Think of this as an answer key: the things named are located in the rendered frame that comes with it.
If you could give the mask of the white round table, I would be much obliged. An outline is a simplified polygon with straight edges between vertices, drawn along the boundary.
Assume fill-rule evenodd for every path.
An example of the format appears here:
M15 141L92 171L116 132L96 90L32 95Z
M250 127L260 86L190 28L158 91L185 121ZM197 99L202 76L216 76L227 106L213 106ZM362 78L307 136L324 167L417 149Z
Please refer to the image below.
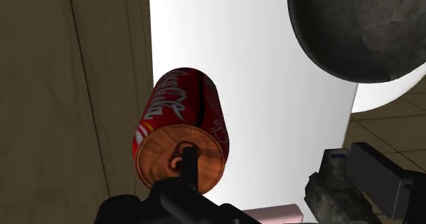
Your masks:
M207 196L241 209L304 202L323 151L343 145L352 113L384 106L426 75L426 63L384 83L318 67L294 33L287 0L150 0L153 75L206 73L218 90L230 151Z

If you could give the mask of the pink box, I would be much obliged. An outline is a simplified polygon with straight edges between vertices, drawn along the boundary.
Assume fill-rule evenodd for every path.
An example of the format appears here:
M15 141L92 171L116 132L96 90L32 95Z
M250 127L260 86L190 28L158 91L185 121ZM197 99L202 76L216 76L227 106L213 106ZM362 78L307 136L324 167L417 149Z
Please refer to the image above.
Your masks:
M244 210L244 213L253 217L261 224L288 224L303 222L303 213L296 204Z

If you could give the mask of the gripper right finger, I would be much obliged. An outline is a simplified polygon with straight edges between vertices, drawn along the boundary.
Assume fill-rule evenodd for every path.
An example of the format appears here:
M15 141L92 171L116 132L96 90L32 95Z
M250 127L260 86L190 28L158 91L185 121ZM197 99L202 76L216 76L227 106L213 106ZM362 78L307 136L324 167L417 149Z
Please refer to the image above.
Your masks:
M426 224L426 173L405 170L365 142L353 143L347 174L386 217Z

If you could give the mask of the red soda can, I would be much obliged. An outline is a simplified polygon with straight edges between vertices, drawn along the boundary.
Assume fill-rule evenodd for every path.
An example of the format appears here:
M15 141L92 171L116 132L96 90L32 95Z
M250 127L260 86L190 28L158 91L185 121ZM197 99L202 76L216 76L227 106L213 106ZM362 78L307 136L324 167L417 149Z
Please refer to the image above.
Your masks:
M132 141L140 181L151 188L177 177L185 147L197 149L198 187L205 194L223 175L229 136L215 84L194 68L167 72L152 90Z

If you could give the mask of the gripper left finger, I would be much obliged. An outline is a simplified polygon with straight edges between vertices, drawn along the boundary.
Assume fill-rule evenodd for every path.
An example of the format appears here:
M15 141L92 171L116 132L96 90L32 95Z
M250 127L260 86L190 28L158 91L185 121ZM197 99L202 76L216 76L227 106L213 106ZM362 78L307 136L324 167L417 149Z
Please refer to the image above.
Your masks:
M197 149L183 149L180 175L154 183L149 196L110 197L94 224L261 224L231 204L216 205L198 192Z

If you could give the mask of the grey mottled block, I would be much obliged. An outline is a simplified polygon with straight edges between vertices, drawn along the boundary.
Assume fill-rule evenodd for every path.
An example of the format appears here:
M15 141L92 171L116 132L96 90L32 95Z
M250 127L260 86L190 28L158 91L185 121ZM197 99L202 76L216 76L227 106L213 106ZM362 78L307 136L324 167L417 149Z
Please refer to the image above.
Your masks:
M319 224L382 224L347 176L349 150L324 151L319 171L309 176L304 200Z

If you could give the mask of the dark grey bowl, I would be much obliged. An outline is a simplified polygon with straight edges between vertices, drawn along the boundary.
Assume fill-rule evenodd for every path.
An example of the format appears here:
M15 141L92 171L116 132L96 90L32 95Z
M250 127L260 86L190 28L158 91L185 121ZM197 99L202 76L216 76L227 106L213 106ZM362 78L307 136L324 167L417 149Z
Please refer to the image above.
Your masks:
M296 38L318 67L384 83L426 63L426 0L287 0Z

